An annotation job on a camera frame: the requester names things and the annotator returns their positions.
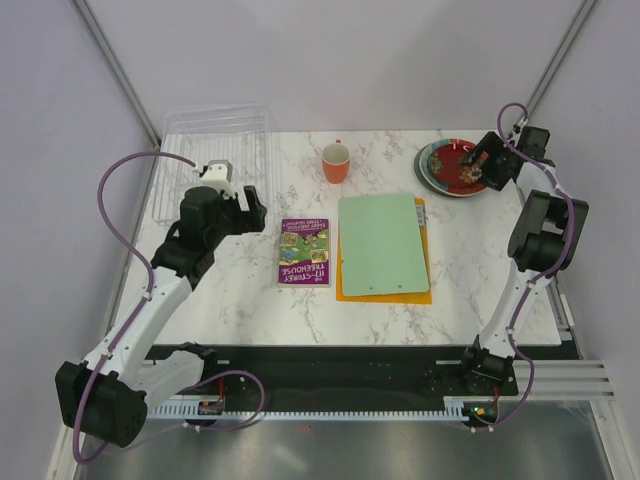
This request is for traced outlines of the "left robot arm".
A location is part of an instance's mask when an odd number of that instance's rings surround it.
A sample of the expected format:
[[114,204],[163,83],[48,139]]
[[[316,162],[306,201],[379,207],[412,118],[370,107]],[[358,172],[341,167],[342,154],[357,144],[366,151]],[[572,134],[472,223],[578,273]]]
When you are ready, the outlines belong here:
[[63,422],[78,441],[86,434],[126,447],[148,413],[170,397],[194,389],[208,393],[219,382],[213,350],[187,342],[155,366],[143,363],[178,307],[196,290],[229,236],[258,233],[267,209],[253,186],[243,189],[248,207],[209,186],[189,189],[180,214],[153,258],[139,300],[78,363],[65,362],[55,376]]

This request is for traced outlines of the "red and teal floral plate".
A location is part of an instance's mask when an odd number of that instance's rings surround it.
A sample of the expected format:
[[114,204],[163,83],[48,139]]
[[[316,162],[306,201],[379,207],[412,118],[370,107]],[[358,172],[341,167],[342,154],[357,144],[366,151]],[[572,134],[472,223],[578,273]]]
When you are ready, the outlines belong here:
[[460,139],[439,140],[425,146],[414,159],[418,179],[427,187],[449,197],[466,198],[484,192],[480,169],[459,161],[475,144]]

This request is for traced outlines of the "orange folder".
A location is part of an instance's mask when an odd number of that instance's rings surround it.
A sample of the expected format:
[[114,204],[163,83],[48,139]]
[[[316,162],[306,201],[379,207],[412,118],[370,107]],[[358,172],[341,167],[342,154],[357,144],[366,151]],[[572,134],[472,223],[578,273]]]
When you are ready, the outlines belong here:
[[[414,199],[416,212],[418,216],[418,224],[421,235],[423,248],[423,257],[427,271],[427,279],[431,276],[431,267],[429,259],[429,240],[427,230],[427,215],[425,201],[422,198]],[[341,245],[337,243],[337,260],[336,260],[336,300],[339,302],[352,303],[379,303],[379,304],[408,304],[408,305],[431,305],[433,303],[432,292],[428,289],[425,292],[412,293],[394,293],[379,295],[361,295],[346,296],[343,292],[343,274],[342,274],[342,252]]]

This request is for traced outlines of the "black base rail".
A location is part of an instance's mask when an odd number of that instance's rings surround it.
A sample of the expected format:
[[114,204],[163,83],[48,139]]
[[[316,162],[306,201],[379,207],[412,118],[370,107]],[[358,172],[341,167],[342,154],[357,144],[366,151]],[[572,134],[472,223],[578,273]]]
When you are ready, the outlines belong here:
[[463,347],[221,346],[208,347],[197,394],[222,394],[231,405],[267,407],[435,407],[445,396],[480,395],[459,381]]

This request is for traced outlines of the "small dark red plate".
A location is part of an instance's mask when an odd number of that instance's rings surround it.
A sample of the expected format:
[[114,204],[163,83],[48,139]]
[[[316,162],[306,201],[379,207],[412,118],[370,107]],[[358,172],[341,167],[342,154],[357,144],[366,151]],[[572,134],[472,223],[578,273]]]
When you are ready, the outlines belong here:
[[431,144],[427,172],[433,184],[447,194],[473,195],[486,186],[480,181],[480,169],[460,161],[475,148],[475,144],[460,139],[445,139]]

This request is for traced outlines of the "grey-green plate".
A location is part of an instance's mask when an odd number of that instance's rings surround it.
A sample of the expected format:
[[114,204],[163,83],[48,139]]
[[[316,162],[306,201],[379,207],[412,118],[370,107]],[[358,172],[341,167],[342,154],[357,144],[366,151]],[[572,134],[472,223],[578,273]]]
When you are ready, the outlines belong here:
[[426,188],[440,195],[449,196],[447,187],[435,180],[431,173],[426,170],[427,157],[423,157],[423,151],[419,151],[413,161],[413,171],[418,181]]

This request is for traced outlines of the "purple treehouse book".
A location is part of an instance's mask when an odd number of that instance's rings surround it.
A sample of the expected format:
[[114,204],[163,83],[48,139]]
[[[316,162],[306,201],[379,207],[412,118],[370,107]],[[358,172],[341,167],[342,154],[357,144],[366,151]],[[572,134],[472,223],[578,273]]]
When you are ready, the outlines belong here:
[[279,285],[328,287],[330,285],[330,250],[328,219],[283,219],[279,238]]

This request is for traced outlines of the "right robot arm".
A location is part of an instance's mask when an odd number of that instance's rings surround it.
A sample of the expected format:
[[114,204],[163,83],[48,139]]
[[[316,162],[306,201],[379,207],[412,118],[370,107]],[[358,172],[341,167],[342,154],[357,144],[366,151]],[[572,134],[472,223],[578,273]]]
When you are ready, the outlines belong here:
[[480,181],[500,191],[513,181],[525,202],[508,242],[508,279],[496,309],[465,349],[458,381],[467,392],[513,393],[513,362],[523,355],[517,340],[539,296],[575,254],[589,205],[561,186],[555,164],[545,158],[550,134],[525,127],[513,145],[487,133],[461,163],[480,169]]

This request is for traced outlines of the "orange mug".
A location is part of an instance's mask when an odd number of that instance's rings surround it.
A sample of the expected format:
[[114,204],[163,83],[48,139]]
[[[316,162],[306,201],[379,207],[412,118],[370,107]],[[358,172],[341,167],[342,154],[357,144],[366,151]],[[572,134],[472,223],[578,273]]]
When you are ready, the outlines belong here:
[[340,184],[347,178],[350,162],[350,151],[340,140],[322,150],[323,172],[330,184]]

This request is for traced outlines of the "mint green cutting board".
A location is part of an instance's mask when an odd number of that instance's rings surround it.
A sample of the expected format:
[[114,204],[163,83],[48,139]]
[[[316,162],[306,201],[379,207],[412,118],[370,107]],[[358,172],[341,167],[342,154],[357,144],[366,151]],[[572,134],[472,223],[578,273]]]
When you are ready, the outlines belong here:
[[347,297],[429,290],[415,197],[344,197],[338,202],[342,291]]

